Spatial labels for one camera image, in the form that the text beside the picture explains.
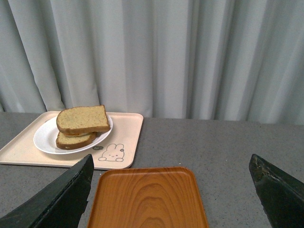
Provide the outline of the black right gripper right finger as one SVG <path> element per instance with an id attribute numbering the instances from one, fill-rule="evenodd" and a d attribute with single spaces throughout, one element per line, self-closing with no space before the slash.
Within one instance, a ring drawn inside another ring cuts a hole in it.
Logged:
<path id="1" fill-rule="evenodd" d="M 249 171 L 264 212 L 273 228 L 304 226 L 304 184 L 252 154 Z"/>

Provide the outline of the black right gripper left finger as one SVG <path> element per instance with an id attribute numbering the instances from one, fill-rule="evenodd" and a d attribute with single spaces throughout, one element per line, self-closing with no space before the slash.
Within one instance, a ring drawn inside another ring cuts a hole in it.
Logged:
<path id="1" fill-rule="evenodd" d="M 76 228 L 87 206 L 94 162 L 84 157 L 0 219 L 2 228 Z"/>

